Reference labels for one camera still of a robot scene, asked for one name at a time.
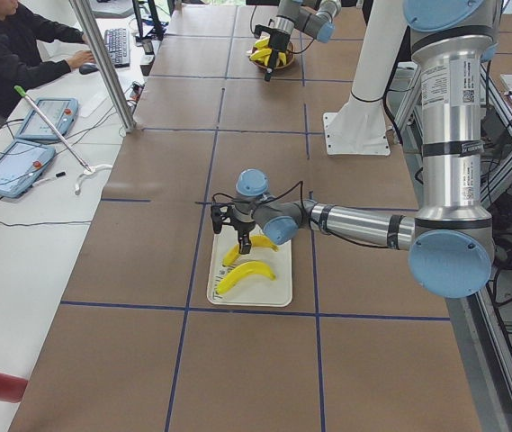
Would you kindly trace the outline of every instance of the monitor stand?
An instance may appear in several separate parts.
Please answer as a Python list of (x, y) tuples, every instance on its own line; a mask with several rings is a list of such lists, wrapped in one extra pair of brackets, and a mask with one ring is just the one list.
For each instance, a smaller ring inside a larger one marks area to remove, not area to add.
[(133, 14), (131, 0), (109, 0), (102, 3), (90, 0), (90, 6), (96, 18), (126, 18)]

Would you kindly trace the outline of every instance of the black mouse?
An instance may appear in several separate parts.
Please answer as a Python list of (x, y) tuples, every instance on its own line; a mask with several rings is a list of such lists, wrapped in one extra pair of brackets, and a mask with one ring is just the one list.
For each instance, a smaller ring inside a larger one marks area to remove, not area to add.
[(91, 74), (98, 70), (97, 65), (95, 63), (84, 63), (79, 67), (79, 73), (82, 75)]

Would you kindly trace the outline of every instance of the blue tablet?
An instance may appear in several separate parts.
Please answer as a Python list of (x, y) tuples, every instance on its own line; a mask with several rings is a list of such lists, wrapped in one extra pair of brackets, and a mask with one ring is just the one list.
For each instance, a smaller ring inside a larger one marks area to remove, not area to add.
[[(59, 133), (66, 136), (72, 123), (77, 117), (79, 103), (77, 99), (49, 99), (38, 98), (35, 103), (56, 126)], [(34, 111), (30, 110), (22, 126), (15, 134), (16, 138), (30, 141), (57, 141), (58, 137), (49, 128), (46, 122)]]
[(17, 198), (35, 182), (53, 160), (56, 150), (15, 139), (0, 155), (0, 195)]

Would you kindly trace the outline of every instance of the white table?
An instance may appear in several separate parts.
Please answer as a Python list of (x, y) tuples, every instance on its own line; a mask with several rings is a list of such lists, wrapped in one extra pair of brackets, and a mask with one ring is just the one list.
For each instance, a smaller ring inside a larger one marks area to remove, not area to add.
[[(103, 32), (105, 28), (126, 26), (129, 20), (99, 23)], [(62, 44), (53, 59), (64, 59), (80, 49), (78, 45)], [(139, 70), (142, 55), (142, 48), (132, 46), (130, 67), (116, 69), (124, 90), (133, 81), (142, 82)], [(88, 132), (74, 147), (90, 165), (114, 163), (124, 132), (99, 72), (81, 76), (76, 70), (28, 94), (32, 98), (78, 99), (81, 108), (70, 135), (92, 127), (111, 113), (103, 125)], [(29, 106), (22, 101), (10, 119), (23, 118), (28, 111)], [(0, 151), (11, 141), (9, 130), (3, 128)], [(65, 149), (62, 144), (55, 148), (56, 151)], [(57, 155), (43, 178), (61, 171), (66, 175), (33, 187), (19, 199), (4, 198), (0, 202), (0, 221), (90, 221), (110, 171), (85, 179), (81, 194), (76, 196), (74, 183), (82, 170), (69, 151)], [(31, 375), (88, 228), (89, 223), (13, 228), (0, 225), (0, 372), (25, 378)], [(17, 407), (17, 404), (0, 402), (0, 432), (8, 429)]]

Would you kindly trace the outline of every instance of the person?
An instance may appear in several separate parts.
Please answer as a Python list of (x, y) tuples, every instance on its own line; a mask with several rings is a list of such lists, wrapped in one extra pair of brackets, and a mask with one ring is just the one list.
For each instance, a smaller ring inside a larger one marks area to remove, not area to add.
[(0, 0), (0, 116), (7, 118), (25, 90), (47, 84), (84, 63), (94, 62), (88, 49), (61, 61), (42, 61), (36, 41), (86, 43), (84, 34), (72, 27), (33, 13), (17, 0)]

